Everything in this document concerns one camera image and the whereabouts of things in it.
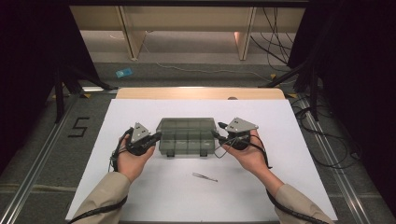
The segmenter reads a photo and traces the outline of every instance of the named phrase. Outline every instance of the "beige sleeve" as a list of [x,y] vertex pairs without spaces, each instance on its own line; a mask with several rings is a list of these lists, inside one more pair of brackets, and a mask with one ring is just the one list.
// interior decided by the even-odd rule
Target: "beige sleeve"
[[[117,172],[108,173],[99,182],[99,184],[93,189],[88,197],[82,202],[81,206],[75,213],[74,217],[77,217],[85,212],[91,211],[92,209],[109,206],[115,203],[119,203],[125,196],[128,195],[129,187],[128,177]],[[119,223],[120,220],[120,209],[94,215],[91,217],[85,217],[75,223]]]
[[[315,203],[303,195],[299,190],[290,185],[285,184],[280,187],[276,194],[276,201],[295,212],[320,219],[327,223],[333,223],[332,220],[326,214],[324,214]],[[275,211],[279,216],[280,223],[282,224],[309,223],[286,214],[280,211],[278,208],[275,208]]]

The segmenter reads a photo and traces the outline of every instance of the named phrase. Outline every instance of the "plastic storage box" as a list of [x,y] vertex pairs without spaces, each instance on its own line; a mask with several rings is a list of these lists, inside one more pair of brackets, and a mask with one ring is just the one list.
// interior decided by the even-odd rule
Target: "plastic storage box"
[[216,131],[212,118],[164,118],[157,127],[157,132],[163,134],[159,146],[161,154],[167,157],[213,154],[212,131]]

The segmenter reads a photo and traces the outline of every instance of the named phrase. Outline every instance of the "white table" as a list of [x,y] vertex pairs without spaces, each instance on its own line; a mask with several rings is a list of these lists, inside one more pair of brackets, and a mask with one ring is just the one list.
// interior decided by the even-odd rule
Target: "white table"
[[[116,99],[110,104],[85,173],[66,219],[107,173],[118,138],[136,122],[152,133],[161,118],[234,117],[259,125],[272,171],[312,199],[331,218],[337,217],[287,100],[150,100]],[[218,127],[222,135],[226,132]],[[219,182],[197,178],[198,173]],[[122,208],[126,222],[265,222],[276,221],[274,206],[262,183],[226,154],[222,159],[176,156],[158,148],[143,174],[132,184]]]

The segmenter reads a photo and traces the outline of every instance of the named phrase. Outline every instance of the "wire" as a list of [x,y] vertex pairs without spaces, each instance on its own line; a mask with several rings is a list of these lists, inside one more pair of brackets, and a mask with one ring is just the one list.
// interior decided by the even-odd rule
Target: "wire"
[[347,138],[341,137],[341,136],[336,136],[336,135],[333,135],[333,134],[330,134],[330,133],[325,133],[325,132],[320,132],[320,131],[312,130],[312,129],[309,129],[309,128],[307,128],[306,126],[304,126],[303,120],[306,118],[306,113],[307,113],[308,111],[310,111],[310,109],[311,109],[311,107],[303,108],[302,110],[300,110],[300,111],[298,111],[297,113],[295,113],[296,119],[297,119],[298,122],[299,122],[299,126],[300,126],[301,128],[303,128],[304,130],[306,130],[307,132],[309,132],[309,133],[318,134],[318,135],[321,135],[321,136],[326,136],[326,137],[330,137],[330,138],[333,138],[333,139],[338,140],[338,141],[343,145],[343,149],[344,149],[344,151],[345,151],[345,153],[344,153],[344,155],[343,155],[343,158],[342,158],[341,160],[339,160],[339,161],[337,161],[337,162],[335,162],[335,163],[333,163],[333,164],[328,164],[328,163],[325,163],[325,162],[320,161],[320,160],[314,155],[314,153],[312,152],[312,150],[311,150],[310,148],[308,148],[308,151],[309,151],[309,153],[311,154],[312,159],[313,159],[317,164],[319,164],[319,165],[321,165],[321,166],[328,167],[328,168],[333,168],[333,169],[340,169],[340,170],[341,170],[341,169],[346,169],[346,168],[351,167],[352,165],[354,165],[354,164],[359,160],[359,158],[355,158],[354,156],[352,156],[351,154],[349,154],[349,156],[350,156],[352,159],[354,159],[354,161],[351,162],[351,163],[349,163],[348,165],[340,166],[340,164],[341,164],[343,161],[345,161],[345,160],[347,159],[348,150],[347,150],[346,141],[350,141],[350,139],[347,139]]
[[[262,140],[261,140],[260,137],[257,136],[257,135],[251,135],[250,137],[256,137],[256,138],[260,141],[260,143],[262,144],[262,147],[260,147],[260,146],[258,146],[258,145],[256,145],[256,144],[253,144],[253,143],[251,143],[250,141],[247,142],[247,141],[245,141],[245,140],[241,140],[241,142],[244,143],[244,144],[248,144],[249,146],[255,147],[255,148],[257,148],[258,150],[260,150],[260,151],[262,152],[263,156],[264,156],[265,164],[267,165],[267,167],[268,167],[269,169],[271,169],[272,167],[270,167],[270,166],[268,165],[267,153],[266,153],[266,151],[265,151],[265,147],[264,147],[264,144],[262,143]],[[237,139],[237,137],[235,137],[235,138],[233,138],[233,139],[230,139],[230,140],[228,140],[227,142],[225,142],[225,143],[223,143],[223,144],[221,144],[221,145],[224,145],[224,144],[226,144],[226,143],[232,141],[232,143],[231,143],[231,145],[230,145],[230,147],[232,147],[232,146],[233,146],[233,143],[235,142],[236,139]],[[302,214],[302,213],[295,212],[295,211],[289,209],[288,207],[285,207],[285,206],[282,205],[281,203],[277,202],[276,199],[274,198],[274,196],[272,196],[268,190],[267,190],[267,194],[268,194],[268,198],[269,198],[270,201],[274,204],[275,207],[277,207],[277,208],[280,209],[281,211],[283,211],[283,212],[285,212],[285,213],[287,213],[287,214],[289,214],[289,215],[291,215],[291,216],[294,216],[294,217],[297,217],[297,218],[299,218],[299,219],[302,219],[302,220],[305,220],[305,221],[308,221],[308,222],[311,222],[311,223],[315,223],[315,224],[317,224],[317,223],[318,223],[318,224],[325,224],[325,223],[327,223],[327,222],[322,221],[322,220],[320,220],[320,219],[316,219],[316,218],[314,218],[314,217],[311,217],[311,216],[308,216],[308,215],[305,215],[305,214]]]
[[224,142],[223,144],[219,145],[218,147],[216,147],[216,148],[215,148],[215,151],[214,151],[215,156],[216,156],[218,159],[223,158],[223,156],[224,156],[225,154],[227,154],[227,150],[225,150],[225,152],[224,152],[221,156],[218,156],[218,154],[216,154],[216,150],[218,150],[222,145],[227,144],[227,143],[231,143],[231,144],[230,144],[230,147],[232,147],[233,144],[235,143],[235,141],[236,141],[236,137],[235,137],[235,138],[232,138],[232,139],[230,139],[230,140]]
[[119,140],[119,143],[117,144],[116,149],[115,149],[115,150],[113,151],[113,153],[111,154],[110,161],[109,161],[109,163],[108,163],[107,172],[110,172],[110,166],[113,167],[114,171],[116,171],[116,172],[118,171],[117,159],[118,159],[118,156],[119,156],[119,154],[120,154],[119,150],[120,150],[120,146],[121,146],[122,140],[125,138],[125,136],[126,136],[127,133],[128,133],[128,131],[125,132],[125,133],[122,135],[122,137],[121,137],[120,140]]
[[300,101],[302,101],[303,99],[306,99],[306,98],[308,98],[308,97],[309,97],[309,96],[302,97],[302,98],[300,98],[300,99],[294,101],[294,102],[291,103],[290,105],[294,105],[295,103],[300,102]]
[[291,49],[291,48],[288,48],[288,47],[285,47],[285,46],[281,46],[281,45],[279,45],[279,44],[276,44],[276,43],[271,42],[269,39],[265,38],[265,36],[264,36],[262,33],[260,33],[260,35],[262,36],[262,38],[263,38],[264,40],[266,40],[267,42],[269,42],[269,44],[272,44],[272,45],[275,45],[275,46],[280,46],[280,47],[282,47],[283,49]]
[[[268,49],[267,49],[267,50],[270,51],[269,49],[271,48],[271,45],[273,44],[272,41],[273,41],[273,38],[274,38],[274,36],[275,36],[276,39],[277,39],[278,44],[274,44],[274,45],[279,46],[280,52],[281,52],[282,57],[283,57],[283,59],[284,59],[284,60],[281,60],[281,62],[283,62],[284,64],[287,64],[287,63],[286,63],[285,54],[286,54],[286,56],[287,56],[288,58],[289,58],[289,55],[288,55],[288,53],[285,51],[285,47],[282,45],[282,43],[281,43],[281,41],[280,41],[280,39],[279,39],[278,32],[277,32],[277,7],[274,8],[274,26],[271,24],[271,22],[270,22],[270,20],[269,20],[269,18],[268,18],[268,15],[267,15],[267,13],[265,12],[265,8],[264,8],[264,7],[262,8],[262,11],[263,11],[264,16],[265,16],[265,18],[267,19],[268,24],[270,25],[270,28],[271,28],[271,30],[272,30],[272,34],[271,34],[271,39],[270,39],[270,40],[267,40],[265,37],[262,36],[265,40],[267,40],[268,42],[270,42],[270,44],[268,45]],[[274,67],[271,65],[271,63],[270,63],[268,54],[267,54],[267,62],[268,62],[268,64],[269,64],[274,70],[276,70],[276,71],[281,71],[281,72],[287,72],[287,71],[284,71],[284,70],[279,70],[279,69],[274,68]]]
[[[151,53],[144,43],[143,43],[143,47],[146,49],[146,51],[148,53]],[[236,73],[236,74],[253,74],[253,75],[255,75],[255,76],[257,76],[257,77],[259,77],[259,78],[261,78],[261,79],[263,79],[263,80],[265,80],[267,82],[271,82],[272,81],[270,79],[262,77],[261,75],[259,75],[257,73],[250,72],[250,71],[240,71],[240,72],[239,71],[232,71],[232,70],[204,71],[204,70],[197,70],[197,69],[184,69],[184,68],[180,68],[180,67],[176,67],[176,66],[172,66],[172,65],[168,65],[167,66],[167,65],[160,64],[160,63],[156,63],[156,64],[158,66],[162,67],[162,68],[168,68],[168,69],[171,68],[171,69],[176,69],[176,70],[184,71],[184,72],[201,72],[201,73],[208,73],[208,74],[221,73],[221,72]]]
[[127,199],[128,199],[128,195],[125,196],[125,198],[123,198],[119,203],[115,203],[115,204],[111,204],[111,205],[108,205],[108,206],[103,206],[103,207],[92,209],[92,210],[90,210],[90,211],[88,211],[86,213],[83,213],[83,214],[73,218],[72,220],[67,222],[67,224],[74,223],[74,222],[76,222],[76,221],[78,221],[80,219],[86,218],[86,217],[95,216],[95,215],[98,215],[98,214],[101,214],[101,213],[108,213],[108,212],[114,211],[116,209],[119,209],[126,203]]
[[278,60],[280,60],[283,64],[287,64],[286,61],[283,61],[281,58],[277,57],[273,52],[268,51],[268,50],[265,49],[263,46],[261,46],[259,43],[257,43],[257,41],[253,38],[253,36],[250,36],[250,39],[253,40],[253,42],[256,43],[256,45],[257,45],[260,49],[264,50],[264,51],[267,52],[268,54],[271,54],[273,57],[275,57],[275,58],[277,58]]
[[288,33],[285,33],[285,34],[286,34],[286,36],[289,38],[289,40],[290,40],[291,44],[294,44],[294,41],[292,41],[292,40],[291,40],[291,38],[290,38],[289,34],[288,34]]

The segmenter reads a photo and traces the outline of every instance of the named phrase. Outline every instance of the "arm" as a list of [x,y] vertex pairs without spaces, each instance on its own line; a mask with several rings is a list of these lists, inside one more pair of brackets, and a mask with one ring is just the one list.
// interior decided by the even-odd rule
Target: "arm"
[[[125,146],[126,139],[123,139],[121,146]],[[74,217],[99,207],[109,206],[119,203],[128,195],[129,187],[140,176],[147,160],[152,156],[155,147],[141,155],[135,156],[127,151],[122,152],[118,159],[118,172],[105,175],[99,184],[93,189],[90,195],[81,204]],[[85,217],[75,223],[118,223],[120,220],[120,209]]]
[[[250,142],[262,147],[259,134],[256,130],[250,131],[252,137]],[[328,223],[332,223],[320,208],[304,196],[300,191],[290,185],[284,184],[276,175],[274,175],[265,164],[264,156],[255,147],[247,147],[244,150],[236,150],[230,146],[223,145],[224,149],[233,155],[242,167],[254,174],[267,188],[268,192],[276,198],[276,201],[289,209],[302,213]],[[286,214],[276,208],[281,223],[306,223],[289,214]]]

